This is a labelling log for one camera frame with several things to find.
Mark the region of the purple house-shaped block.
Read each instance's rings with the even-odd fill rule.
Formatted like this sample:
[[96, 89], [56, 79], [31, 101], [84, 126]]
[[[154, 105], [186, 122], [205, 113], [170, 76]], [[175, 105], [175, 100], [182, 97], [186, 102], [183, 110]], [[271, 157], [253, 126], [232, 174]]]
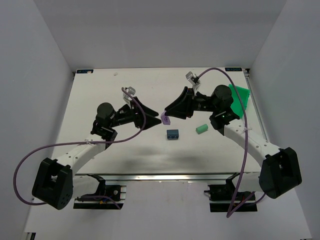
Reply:
[[170, 120], [169, 116], [166, 115], [166, 111], [164, 111], [160, 115], [160, 119], [161, 119], [163, 125], [169, 126], [171, 124], [171, 120]]

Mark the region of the dark blue bridge block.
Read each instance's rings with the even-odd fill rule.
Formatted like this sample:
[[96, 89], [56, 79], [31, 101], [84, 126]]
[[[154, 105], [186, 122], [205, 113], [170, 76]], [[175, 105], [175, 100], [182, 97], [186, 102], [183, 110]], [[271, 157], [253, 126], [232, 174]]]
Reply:
[[178, 129], [167, 129], [166, 130], [166, 138], [168, 140], [175, 140], [178, 139], [180, 136]]

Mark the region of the green cylinder block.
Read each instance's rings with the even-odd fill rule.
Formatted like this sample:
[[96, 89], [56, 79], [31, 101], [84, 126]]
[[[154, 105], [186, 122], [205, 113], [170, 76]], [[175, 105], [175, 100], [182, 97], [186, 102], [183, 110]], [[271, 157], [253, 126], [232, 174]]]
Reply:
[[208, 129], [209, 129], [208, 125], [207, 125], [207, 124], [203, 124], [203, 125], [201, 125], [201, 126], [198, 126], [198, 127], [195, 129], [195, 131], [196, 131], [196, 133], [197, 133], [198, 135], [200, 135], [200, 134], [206, 132]]

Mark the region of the green plastic bin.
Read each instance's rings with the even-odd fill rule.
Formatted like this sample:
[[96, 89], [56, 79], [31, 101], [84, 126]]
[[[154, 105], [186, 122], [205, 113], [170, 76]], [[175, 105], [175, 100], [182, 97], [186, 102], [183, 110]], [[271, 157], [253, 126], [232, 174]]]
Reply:
[[[238, 97], [238, 95], [237, 95], [237, 93], [235, 91], [235, 88], [232, 86], [232, 84], [229, 84], [228, 87], [231, 90], [231, 96], [233, 98], [233, 103], [231, 104], [230, 107], [231, 107], [232, 111], [236, 115], [238, 115], [240, 118], [242, 118], [243, 115], [244, 115], [244, 112], [243, 112], [242, 105], [240, 103], [239, 97]], [[239, 96], [240, 96], [240, 99], [242, 101], [243, 107], [246, 110], [247, 109], [247, 105], [248, 105], [248, 100], [249, 100], [249, 97], [250, 97], [250, 90], [247, 89], [247, 88], [240, 87], [240, 86], [236, 86], [236, 90], [239, 93]]]

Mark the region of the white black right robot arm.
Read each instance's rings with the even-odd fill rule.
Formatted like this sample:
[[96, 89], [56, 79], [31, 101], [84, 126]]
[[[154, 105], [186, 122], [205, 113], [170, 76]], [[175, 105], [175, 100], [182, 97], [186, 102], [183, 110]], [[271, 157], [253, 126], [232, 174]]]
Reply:
[[302, 183], [297, 153], [290, 147], [280, 148], [245, 126], [245, 122], [233, 112], [234, 99], [231, 89], [219, 85], [211, 96], [195, 93], [184, 87], [181, 95], [164, 111], [165, 115], [179, 119], [193, 116], [195, 111], [212, 112], [212, 127], [223, 136], [247, 150], [261, 167], [260, 172], [235, 174], [226, 180], [239, 192], [263, 192], [276, 199]]

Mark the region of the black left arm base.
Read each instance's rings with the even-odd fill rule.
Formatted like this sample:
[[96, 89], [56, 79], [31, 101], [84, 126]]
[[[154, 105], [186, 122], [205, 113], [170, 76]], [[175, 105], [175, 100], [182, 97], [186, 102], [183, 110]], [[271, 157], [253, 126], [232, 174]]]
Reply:
[[108, 182], [102, 176], [87, 174], [73, 179], [74, 209], [121, 210], [126, 199], [127, 187]]

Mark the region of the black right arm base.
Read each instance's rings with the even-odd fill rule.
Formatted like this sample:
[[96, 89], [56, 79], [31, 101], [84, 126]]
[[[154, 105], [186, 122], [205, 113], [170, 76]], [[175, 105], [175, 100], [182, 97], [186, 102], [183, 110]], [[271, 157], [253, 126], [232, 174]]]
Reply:
[[[209, 184], [207, 189], [203, 191], [204, 195], [209, 198], [209, 208], [211, 213], [227, 213], [233, 193], [234, 186], [230, 185], [231, 181], [226, 180], [224, 184]], [[251, 196], [242, 206], [240, 206], [236, 213], [257, 212], [257, 204], [255, 195]]]

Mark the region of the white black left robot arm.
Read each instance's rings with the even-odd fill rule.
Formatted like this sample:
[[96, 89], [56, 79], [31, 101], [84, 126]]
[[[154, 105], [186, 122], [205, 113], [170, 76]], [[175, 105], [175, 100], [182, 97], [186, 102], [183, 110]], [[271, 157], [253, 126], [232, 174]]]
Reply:
[[111, 146], [118, 134], [115, 127], [134, 123], [137, 128], [147, 130], [161, 124], [158, 115], [137, 97], [119, 110], [108, 102], [101, 103], [84, 144], [78, 144], [56, 159], [45, 158], [40, 163], [32, 195], [57, 210], [63, 209], [71, 199], [104, 198], [107, 196], [104, 178], [96, 174], [77, 176], [77, 172]]

